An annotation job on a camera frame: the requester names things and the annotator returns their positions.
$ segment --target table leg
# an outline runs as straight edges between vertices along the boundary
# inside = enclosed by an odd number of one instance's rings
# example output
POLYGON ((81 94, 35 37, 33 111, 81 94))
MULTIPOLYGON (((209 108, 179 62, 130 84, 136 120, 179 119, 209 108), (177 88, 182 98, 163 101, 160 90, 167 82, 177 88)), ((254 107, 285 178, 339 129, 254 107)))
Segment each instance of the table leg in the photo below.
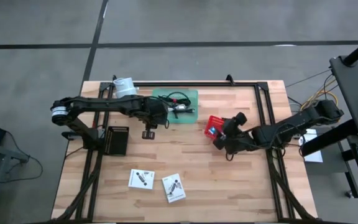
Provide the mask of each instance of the table leg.
POLYGON ((326 133, 314 138, 302 147, 302 156, 310 155, 326 146, 334 144, 350 135, 356 135, 358 133, 356 124, 353 119, 346 121, 338 125, 336 128, 327 131, 326 133))

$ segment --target red object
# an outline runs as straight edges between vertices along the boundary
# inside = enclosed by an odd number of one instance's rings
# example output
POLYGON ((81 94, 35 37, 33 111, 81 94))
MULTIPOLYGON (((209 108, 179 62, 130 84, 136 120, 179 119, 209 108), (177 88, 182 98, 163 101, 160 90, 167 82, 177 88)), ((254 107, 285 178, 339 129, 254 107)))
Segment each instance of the red object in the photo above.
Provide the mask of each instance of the red object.
POLYGON ((205 128, 205 135, 211 139, 214 139, 216 137, 216 135, 218 134, 218 131, 219 132, 222 132, 222 128, 223 128, 223 119, 222 118, 218 118, 216 116, 209 116, 209 120, 208 120, 208 124, 206 125, 206 128, 205 128), (216 129, 216 133, 215 134, 212 134, 209 132, 209 129, 214 127, 216 129))

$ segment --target green tray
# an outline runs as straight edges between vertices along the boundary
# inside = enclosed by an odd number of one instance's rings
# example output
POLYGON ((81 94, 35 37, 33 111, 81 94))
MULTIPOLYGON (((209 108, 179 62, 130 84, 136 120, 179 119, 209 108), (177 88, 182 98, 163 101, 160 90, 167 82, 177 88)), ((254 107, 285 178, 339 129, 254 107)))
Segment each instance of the green tray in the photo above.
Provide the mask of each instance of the green tray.
MULTIPOLYGON (((168 112, 168 120, 170 123, 173 124, 193 124, 197 121, 198 118, 198 91, 192 90, 192 89, 186 89, 186 88, 157 88, 153 90, 152 95, 153 96, 163 96, 168 95, 173 92, 181 92, 184 93, 189 100, 191 101, 191 104, 189 108, 195 109, 194 113, 179 113, 178 118, 176 119, 173 112, 168 112)), ((177 99, 183 99, 184 96, 181 94, 173 94, 170 96, 170 98, 177 98, 177 99)))

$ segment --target wooden table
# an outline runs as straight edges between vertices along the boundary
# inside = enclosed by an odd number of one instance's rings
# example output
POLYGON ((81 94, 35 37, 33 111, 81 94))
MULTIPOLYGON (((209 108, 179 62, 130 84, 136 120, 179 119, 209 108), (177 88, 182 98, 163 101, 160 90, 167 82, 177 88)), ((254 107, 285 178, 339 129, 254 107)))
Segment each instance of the wooden table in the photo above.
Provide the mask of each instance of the wooden table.
MULTIPOLYGON (((284 82, 268 81, 268 85, 276 122, 291 116, 284 82)), ((138 94, 151 95, 153 89, 142 87, 138 94)), ((129 143, 127 156, 103 157, 94 210, 95 222, 277 221, 265 151, 243 151, 228 162, 224 149, 217 150, 204 135, 204 127, 212 114, 231 118, 241 111, 248 119, 241 127, 243 130, 258 126, 254 89, 196 89, 199 94, 197 122, 171 124, 169 129, 159 126, 153 141, 141 138, 144 124, 136 118, 110 113, 109 125, 130 127, 129 143), (154 170, 154 189, 128 188, 131 169, 154 170), (186 199, 168 203, 161 179, 176 173, 180 174, 186 199)), ((97 97, 98 90, 99 82, 85 82, 81 95, 97 97)), ((91 126, 93 115, 83 113, 79 118, 91 126)), ((67 153, 81 146, 82 141, 72 141, 67 153)), ((81 150, 65 161, 52 217, 61 215, 78 193, 85 157, 86 151, 81 150)), ((291 190, 306 210, 316 217, 305 165, 298 148, 288 147, 284 161, 291 190)))

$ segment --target white object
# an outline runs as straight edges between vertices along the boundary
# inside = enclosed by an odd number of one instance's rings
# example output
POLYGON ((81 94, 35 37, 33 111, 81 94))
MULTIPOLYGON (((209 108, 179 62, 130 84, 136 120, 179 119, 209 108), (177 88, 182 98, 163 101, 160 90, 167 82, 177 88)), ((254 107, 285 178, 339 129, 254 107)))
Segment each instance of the white object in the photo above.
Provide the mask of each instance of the white object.
MULTIPOLYGON (((306 129, 306 134, 303 135, 305 137, 305 141, 308 142, 314 138, 317 138, 317 132, 315 129, 306 129)), ((303 138, 299 138, 299 146, 303 145, 303 138)), ((314 152, 308 156, 305 156, 306 162, 323 162, 323 157, 321 156, 321 151, 314 152)))
POLYGON ((162 184, 165 189, 165 194, 167 195, 168 203, 175 202, 186 197, 185 189, 183 189, 179 174, 164 177, 162 179, 162 184))
POLYGON ((139 189, 153 189, 154 171, 132 169, 128 187, 139 189))
POLYGON ((115 95, 117 98, 121 98, 125 95, 136 95, 137 88, 134 87, 134 82, 132 78, 118 78, 112 81, 116 86, 116 93, 115 95))

